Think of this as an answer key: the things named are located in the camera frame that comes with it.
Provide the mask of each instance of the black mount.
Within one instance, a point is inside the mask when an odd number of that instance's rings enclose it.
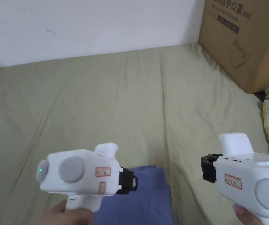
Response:
[[[119,176],[119,185],[122,186],[122,189],[118,190],[116,194],[128,195],[130,191],[136,191],[137,189],[137,176],[134,175],[133,171],[130,171],[129,169],[124,167],[122,168],[123,172],[120,172]]]
[[[213,162],[222,156],[222,154],[208,154],[207,156],[201,157],[201,168],[203,173],[203,179],[211,183],[217,181],[216,168],[213,166]]]

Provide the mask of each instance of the mattress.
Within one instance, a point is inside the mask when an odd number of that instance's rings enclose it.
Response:
[[[29,224],[66,196],[35,180],[49,153],[115,142],[123,167],[163,166],[177,224],[240,224],[202,179],[220,133],[267,152],[262,103],[196,45],[0,68],[0,224]]]

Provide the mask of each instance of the folded blue fabric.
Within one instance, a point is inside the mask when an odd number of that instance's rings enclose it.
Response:
[[[104,197],[94,213],[94,225],[173,225],[170,187],[162,167],[140,166],[132,169],[138,188],[129,195]]]

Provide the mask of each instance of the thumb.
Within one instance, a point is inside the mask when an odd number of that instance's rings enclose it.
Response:
[[[248,210],[240,205],[233,204],[236,216],[244,225],[264,225],[257,217],[249,213]]]
[[[88,209],[73,209],[64,213],[71,224],[89,224],[93,217],[93,212]]]

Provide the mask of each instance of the gray circular pad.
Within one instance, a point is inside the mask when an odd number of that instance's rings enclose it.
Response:
[[[79,181],[84,175],[84,163],[79,157],[70,157],[62,161],[58,168],[60,178],[68,184]]]

